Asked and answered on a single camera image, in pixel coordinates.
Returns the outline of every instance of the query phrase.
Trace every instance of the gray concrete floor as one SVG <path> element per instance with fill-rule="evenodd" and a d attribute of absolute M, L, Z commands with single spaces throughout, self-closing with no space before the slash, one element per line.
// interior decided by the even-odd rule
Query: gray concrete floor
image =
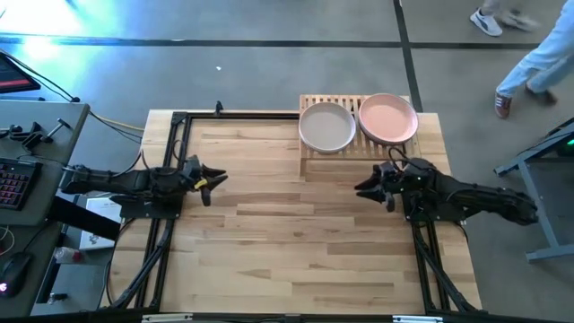
<path fill-rule="evenodd" d="M 30 1 L 13 2 L 0 19 L 0 31 L 131 39 L 399 40 L 391 0 L 99 0 L 76 1 L 75 10 L 64 0 L 39 6 Z M 552 28 L 563 2 L 523 1 L 541 29 L 505 30 L 499 39 L 468 21 L 480 0 L 403 0 L 403 5 L 411 41 L 536 43 Z M 210 109 L 217 100 L 228 109 L 296 109 L 301 93 L 409 94 L 400 48 L 97 47 L 42 40 L 3 48 L 89 102 L 96 113 L 139 127 L 149 109 Z M 572 117 L 574 78 L 569 77 L 555 89 L 561 99 L 556 107 L 540 108 L 518 95 L 510 119 L 496 118 L 494 88 L 525 53 L 413 50 L 423 109 L 439 113 L 459 179 L 522 188 L 519 177 L 498 179 L 491 170 Z M 59 100 L 45 90 L 23 95 Z M 72 162 L 118 170 L 137 150 L 90 120 Z M 482 214 L 467 230 L 485 309 L 574 320 L 574 258 L 526 262 L 526 251 L 546 246 L 539 225 L 524 228 Z M 71 233 L 74 243 L 77 232 Z M 72 299 L 34 313 L 94 309 L 107 257 L 93 255 L 95 266 L 64 268 L 55 292 L 69 292 Z M 79 284 L 80 292 L 73 288 Z"/>

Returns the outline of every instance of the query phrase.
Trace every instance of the butcher block tabletop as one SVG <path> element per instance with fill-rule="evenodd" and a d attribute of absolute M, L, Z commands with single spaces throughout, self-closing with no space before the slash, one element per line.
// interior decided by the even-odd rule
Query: butcher block tabletop
<path fill-rule="evenodd" d="M 163 162 L 172 113 L 150 111 L 142 143 L 150 167 Z M 438 115 L 420 113 L 419 121 L 420 156 L 449 174 Z M 210 207 L 199 194 L 185 197 L 162 312 L 424 312 L 412 229 L 400 201 L 388 213 L 354 195 L 352 187 L 371 174 L 372 161 L 308 161 L 303 179 L 296 120 L 194 120 L 187 154 L 226 170 L 229 179 L 214 190 Z M 142 265 L 150 223 L 134 221 L 117 244 L 109 278 L 113 299 Z M 445 271 L 480 308 L 465 235 L 453 223 L 436 226 Z M 154 281 L 155 270 L 146 303 Z M 430 282 L 438 303 L 433 275 Z"/>

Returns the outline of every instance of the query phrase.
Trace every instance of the metal bracket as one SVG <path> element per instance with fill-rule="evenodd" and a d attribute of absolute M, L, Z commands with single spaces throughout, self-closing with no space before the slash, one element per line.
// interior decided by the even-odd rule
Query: metal bracket
<path fill-rule="evenodd" d="M 121 205 L 122 210 L 119 216 L 127 219 L 173 220 L 179 218 L 179 213 L 181 212 L 181 203 L 175 202 L 171 204 L 160 204 L 138 201 Z"/>
<path fill-rule="evenodd" d="M 215 116 L 219 117 L 222 114 L 222 110 L 223 110 L 222 102 L 217 101 L 217 104 L 215 104 Z"/>
<path fill-rule="evenodd" d="M 193 313 L 177 313 L 177 314 L 152 314 L 143 315 L 142 322 L 148 323 L 170 323 L 194 320 Z"/>
<path fill-rule="evenodd" d="M 187 117 L 187 112 L 173 112 L 171 114 L 171 125 L 177 126 Z"/>
<path fill-rule="evenodd" d="M 439 317 L 423 317 L 423 316 L 408 316 L 408 315 L 394 315 L 393 322 L 395 323 L 442 323 L 442 318 Z"/>

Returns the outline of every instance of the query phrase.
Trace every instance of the cable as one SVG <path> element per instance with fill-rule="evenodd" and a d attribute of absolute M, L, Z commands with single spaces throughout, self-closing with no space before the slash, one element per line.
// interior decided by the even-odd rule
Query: cable
<path fill-rule="evenodd" d="M 393 154 L 392 154 L 393 151 L 398 152 L 398 153 L 401 155 L 401 157 L 403 157 L 403 159 L 401 159 L 401 160 L 396 160 L 396 159 L 393 157 Z M 390 147 L 390 148 L 388 149 L 388 158 L 391 160 L 391 162 L 393 163 L 393 167 L 395 167 L 395 169 L 396 169 L 397 171 L 403 171 L 403 170 L 401 170 L 401 168 L 398 167 L 398 165 L 396 164 L 396 162 L 409 162 L 409 161 L 408 161 L 409 158 L 406 157 L 406 155 L 405 155 L 403 152 L 401 152 L 400 149 L 398 149 L 398 148 L 396 148 L 396 147 Z"/>
<path fill-rule="evenodd" d="M 463 225 L 460 224 L 460 222 L 458 222 L 458 221 L 453 221 L 452 223 L 453 223 L 455 226 L 459 227 L 460 230 L 463 231 L 463 234 L 465 235 L 465 238 L 466 238 L 466 243 L 468 243 L 468 235 L 466 234 L 466 230 L 465 230 L 465 228 L 463 227 Z"/>
<path fill-rule="evenodd" d="M 37 75 L 38 77 L 46 80 L 46 82 L 56 86 L 58 88 L 58 90 L 60 90 L 61 92 L 65 93 L 65 95 L 69 96 L 71 98 L 71 100 L 74 99 L 74 97 L 72 96 L 72 94 L 66 92 L 64 89 L 62 89 L 59 85 L 57 85 L 56 83 L 52 82 L 50 79 L 48 79 L 46 76 L 34 71 L 34 69 L 32 69 L 31 67 L 29 67 L 28 65 L 24 64 L 20 59 L 12 56 L 12 54 L 6 52 L 5 50 L 0 48 L 0 52 L 6 56 L 8 56 L 10 59 L 12 59 L 12 61 L 22 67 L 24 67 L 25 69 L 27 69 L 28 71 L 34 73 L 35 75 Z"/>
<path fill-rule="evenodd" d="M 60 92 L 58 92 L 58 91 L 52 89 L 51 87 L 45 85 L 45 84 L 44 84 L 41 80 L 39 80 L 37 77 L 34 77 L 33 75 L 30 75 L 30 77 L 33 78 L 34 80 L 36 80 L 36 82 L 42 84 L 42 86 L 44 86 L 44 87 L 47 88 L 48 90 L 50 90 L 50 91 L 52 91 L 53 93 L 55 93 L 55 94 L 61 96 L 64 100 L 71 102 L 70 99 L 68 99 L 68 98 L 66 98 L 64 95 L 62 95 L 62 93 L 60 93 Z"/>
<path fill-rule="evenodd" d="M 6 238 L 6 234 L 8 234 L 8 230 L 10 230 L 10 225 L 6 225 L 5 228 L 0 228 L 0 229 L 4 229 L 4 235 L 2 236 L 2 238 L 0 238 L 0 241 L 1 241 L 4 238 Z"/>
<path fill-rule="evenodd" d="M 40 156 L 40 155 L 35 155 L 35 154 L 33 154 L 33 153 L 25 153 L 25 154 L 22 154 L 22 155 L 16 157 L 16 159 L 19 160 L 19 159 L 21 159 L 22 157 L 34 157 L 34 158 L 43 159 L 43 160 L 47 160 L 47 161 L 51 161 L 51 162 L 57 162 L 57 163 L 59 163 L 60 165 L 62 165 L 62 166 L 64 166 L 64 167 L 68 167 L 68 165 L 64 164 L 64 163 L 61 162 L 61 161 L 57 161 L 57 160 L 54 160 L 54 159 L 51 159 L 51 158 L 48 158 L 48 157 L 44 157 L 44 156 Z"/>
<path fill-rule="evenodd" d="M 10 233 L 10 236 L 12 236 L 12 244 L 10 245 L 10 247 L 8 247 L 8 249 L 2 251 L 2 253 L 0 253 L 0 256 L 5 255 L 8 251 L 12 250 L 14 244 L 16 243 L 16 238 L 14 237 L 14 234 L 10 231 L 10 229 L 8 229 L 7 226 L 2 229 L 5 230 L 4 235 L 6 235 L 6 233 Z"/>
<path fill-rule="evenodd" d="M 43 86 L 44 86 L 45 88 L 47 88 L 48 90 L 50 90 L 50 91 L 52 91 L 53 93 L 55 93 L 55 94 L 59 95 L 60 97 L 62 97 L 64 100 L 67 100 L 67 101 L 70 101 L 70 102 L 77 102 L 77 101 L 79 101 L 79 99 L 78 99 L 77 97 L 72 96 L 72 94 L 70 94 L 69 92 L 67 92 L 66 90 L 64 90 L 61 86 L 59 86 L 58 84 L 52 82 L 52 81 L 51 81 L 50 79 L 48 79 L 46 76 L 44 76 L 44 75 L 42 75 L 42 74 L 36 72 L 33 68 L 29 67 L 28 65 L 26 65 L 25 63 L 23 63 L 20 59 L 14 57 L 12 54 L 6 52 L 6 51 L 3 50 L 3 49 L 0 49 L 0 53 L 6 55 L 6 56 L 7 56 L 8 58 L 10 58 L 15 64 L 20 65 L 20 66 L 23 67 L 24 69 L 26 69 L 26 70 L 28 70 L 29 72 L 35 74 L 37 77 L 34 76 L 34 75 L 30 75 L 30 77 L 31 77 L 32 79 L 36 80 L 36 82 L 38 82 L 38 83 L 40 83 L 41 85 L 43 85 Z M 60 92 L 54 90 L 53 88 L 47 86 L 44 82 L 42 82 L 41 80 L 39 80 L 39 78 L 41 78 L 42 80 L 45 80 L 46 82 L 48 82 L 48 83 L 52 84 L 53 86 L 55 86 L 56 88 L 58 88 L 58 90 L 60 90 L 60 91 L 61 91 L 62 93 L 64 93 L 65 95 L 67 95 L 67 96 L 69 97 L 69 99 L 66 98 L 66 96 L 64 96 L 62 93 L 60 93 Z M 137 131 L 144 131 L 144 129 L 143 129 L 143 128 L 140 128 L 140 127 L 135 127 L 135 126 L 131 126 L 131 125 L 128 125 L 128 124 L 125 124 L 125 123 L 122 123 L 122 122 L 118 122 L 118 121 L 115 121 L 115 120 L 111 120 L 111 119 L 108 119 L 108 118 L 103 118 L 103 117 L 97 116 L 96 114 L 94 114 L 94 113 L 92 113 L 92 112 L 91 112 L 91 114 L 92 114 L 95 118 L 99 119 L 101 122 L 107 121 L 107 122 L 109 122 L 109 123 L 116 124 L 116 125 L 118 125 L 118 126 L 127 127 L 127 128 L 134 129 L 134 130 L 137 130 Z"/>
<path fill-rule="evenodd" d="M 126 168 L 126 170 L 124 170 L 124 171 L 122 171 L 122 172 L 119 172 L 119 173 L 116 174 L 116 175 L 113 175 L 112 178 L 114 179 L 114 178 L 116 178 L 116 177 L 119 177 L 119 176 L 124 175 L 124 174 L 126 174 L 127 172 L 129 172 L 129 171 L 137 164 L 137 162 L 140 160 L 141 157 L 142 157 L 142 151 L 140 151 L 140 152 L 137 154 L 137 157 L 135 157 L 135 161 L 132 162 L 132 164 L 129 165 L 129 167 Z"/>
<path fill-rule="evenodd" d="M 90 115 L 91 115 L 92 117 L 96 118 L 96 119 L 97 119 L 99 122 L 101 122 L 102 124 L 104 124 L 104 125 L 110 127 L 110 128 L 113 129 L 114 131 L 116 131 L 118 134 L 120 134 L 121 136 L 123 136 L 125 139 L 127 139 L 127 140 L 129 140 L 129 141 L 132 141 L 132 142 L 134 142 L 134 143 L 136 143 L 136 144 L 142 144 L 141 141 L 137 141 L 137 140 L 135 140 L 134 138 L 128 137 L 127 135 L 132 135 L 132 136 L 134 136 L 134 137 L 136 137 L 136 138 L 142 139 L 141 136 L 139 136 L 139 135 L 134 135 L 134 134 L 130 134 L 130 133 L 128 133 L 128 132 L 125 131 L 125 130 L 121 130 L 121 129 L 118 129 L 118 128 L 116 128 L 116 127 L 113 127 L 112 125 L 109 125 L 108 123 L 106 123 L 104 120 L 100 119 L 100 117 L 96 116 L 96 115 L 95 115 L 93 112 L 91 112 L 91 111 L 90 111 Z"/>
<path fill-rule="evenodd" d="M 171 151 L 171 154 L 173 155 L 173 158 L 175 158 L 175 159 L 179 162 L 179 156 L 176 155 L 176 144 L 177 144 L 178 142 L 181 142 L 181 139 L 176 139 L 176 140 L 173 142 L 173 150 Z"/>
<path fill-rule="evenodd" d="M 93 113 L 93 112 L 91 112 L 91 111 L 90 111 L 89 113 L 90 113 L 90 115 L 91 115 L 92 117 L 98 119 L 99 122 L 103 123 L 104 125 L 106 125 L 106 126 L 108 126 L 108 127 L 111 127 L 112 129 L 114 129 L 114 130 L 116 130 L 116 131 L 119 131 L 119 132 L 121 132 L 121 133 L 123 133 L 123 134 L 126 134 L 126 135 L 133 136 L 133 137 L 138 138 L 138 139 L 142 139 L 142 137 L 141 137 L 140 135 L 132 134 L 132 133 L 126 131 L 126 130 L 122 130 L 122 129 L 120 129 L 120 128 L 114 127 L 114 126 L 108 124 L 106 121 L 104 121 L 102 118 L 100 118 L 100 117 L 99 117 L 98 115 L 96 115 L 95 113 Z"/>
<path fill-rule="evenodd" d="M 472 191 L 472 189 L 471 189 L 471 188 L 456 189 L 456 190 L 450 192 L 450 194 L 448 194 L 447 200 L 446 200 L 445 202 L 450 201 L 450 198 L 451 198 L 451 197 L 453 197 L 454 195 L 456 195 L 456 194 L 458 194 L 458 193 L 460 193 L 460 192 L 464 192 L 464 191 Z"/>
<path fill-rule="evenodd" d="M 44 224 L 42 225 L 41 228 L 39 228 L 39 230 L 32 236 L 32 238 L 30 239 L 30 241 L 28 241 L 28 243 L 26 244 L 26 247 L 24 247 L 24 249 L 22 251 L 26 251 L 26 249 L 28 249 L 28 247 L 32 244 L 32 242 L 38 238 L 39 234 L 44 231 L 44 229 L 46 229 L 49 225 L 48 221 L 45 221 Z"/>
<path fill-rule="evenodd" d="M 140 151 L 140 154 L 142 155 L 143 165 L 145 166 L 145 168 L 146 168 L 147 170 L 150 170 L 150 166 L 148 166 L 148 165 L 147 165 L 147 161 L 145 161 L 145 154 L 144 154 L 144 150 L 143 150 L 143 149 Z"/>
<path fill-rule="evenodd" d="M 111 259 L 108 261 L 108 263 L 106 264 L 106 267 L 104 268 L 104 289 L 106 290 L 106 298 L 108 299 L 109 304 L 113 303 L 113 301 L 111 300 L 111 295 L 109 293 L 109 273 L 111 271 L 111 260 L 114 258 L 114 254 L 116 253 L 116 246 L 117 246 L 117 242 L 119 241 L 119 237 L 121 237 L 122 233 L 124 232 L 125 229 L 127 229 L 127 227 L 135 220 L 135 218 L 131 218 L 131 219 L 127 219 L 126 223 L 124 223 L 124 225 L 121 227 L 121 229 L 119 229 L 119 234 L 117 235 L 117 239 L 114 242 L 114 248 L 112 250 L 111 253 Z"/>
<path fill-rule="evenodd" d="M 134 130 L 137 130 L 137 131 L 144 131 L 144 130 L 145 130 L 145 129 L 142 128 L 142 127 L 136 127 L 136 126 L 128 125 L 128 124 L 125 124 L 125 123 L 123 123 L 123 122 L 119 122 L 119 121 L 116 121 L 116 120 L 104 118 L 104 117 L 102 117 L 102 116 L 98 116 L 98 118 L 100 118 L 100 119 L 102 119 L 102 120 L 104 120 L 104 121 L 106 121 L 106 122 L 109 122 L 109 123 L 111 123 L 111 124 L 114 124 L 114 125 L 126 127 L 126 128 L 128 128 L 128 129 L 134 129 Z"/>

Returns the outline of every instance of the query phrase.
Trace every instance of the red sneaker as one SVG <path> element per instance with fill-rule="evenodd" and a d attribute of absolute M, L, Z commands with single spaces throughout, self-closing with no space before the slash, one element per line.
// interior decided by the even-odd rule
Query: red sneaker
<path fill-rule="evenodd" d="M 499 118 L 508 118 L 510 114 L 510 103 L 512 98 L 507 98 L 496 93 L 494 97 L 494 112 Z"/>
<path fill-rule="evenodd" d="M 545 106 L 552 106 L 552 105 L 555 105 L 556 102 L 558 102 L 558 99 L 556 98 L 556 96 L 548 90 L 541 92 L 541 93 L 536 93 L 536 92 L 530 90 L 530 88 L 528 87 L 528 84 L 525 85 L 524 88 L 526 90 L 526 94 L 528 94 L 529 96 L 531 96 L 532 98 L 537 100 L 540 104 L 543 104 Z"/>

